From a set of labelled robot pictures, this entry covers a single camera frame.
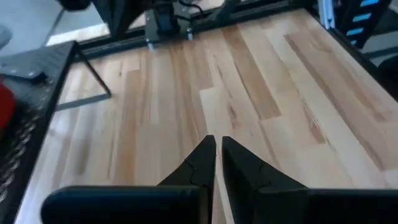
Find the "wood grain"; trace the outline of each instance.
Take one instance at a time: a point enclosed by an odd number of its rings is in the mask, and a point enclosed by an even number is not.
[[[222,136],[309,187],[398,187],[398,104],[305,11],[92,62],[114,96],[56,113],[17,223],[63,186],[156,185],[207,134],[213,223],[233,223]],[[98,93],[78,64],[60,101]]]

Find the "screw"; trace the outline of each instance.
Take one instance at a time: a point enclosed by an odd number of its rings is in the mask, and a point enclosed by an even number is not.
[[[188,33],[188,40],[193,40],[193,34],[192,34],[192,28],[191,27],[187,28],[187,33]]]

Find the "black cable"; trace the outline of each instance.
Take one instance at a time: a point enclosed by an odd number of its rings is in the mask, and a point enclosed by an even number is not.
[[[180,3],[180,5],[185,6],[185,7],[195,7],[197,9],[199,9],[202,17],[205,16],[205,12],[203,12],[203,9],[200,6],[198,6],[197,4],[187,3],[187,2],[184,2],[183,0],[178,0],[178,3]]]

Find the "red object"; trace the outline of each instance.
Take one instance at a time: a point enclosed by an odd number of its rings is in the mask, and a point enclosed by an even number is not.
[[[14,95],[11,90],[0,83],[0,131],[2,131],[10,121],[14,109]]]

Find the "gray floor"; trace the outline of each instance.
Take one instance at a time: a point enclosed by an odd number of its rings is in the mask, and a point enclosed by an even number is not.
[[[0,1],[0,23],[12,30],[12,39],[0,56],[39,48],[61,10],[54,0]]]
[[[81,12],[65,11],[53,34],[62,34],[64,32],[97,25],[102,22],[100,15],[93,5]]]

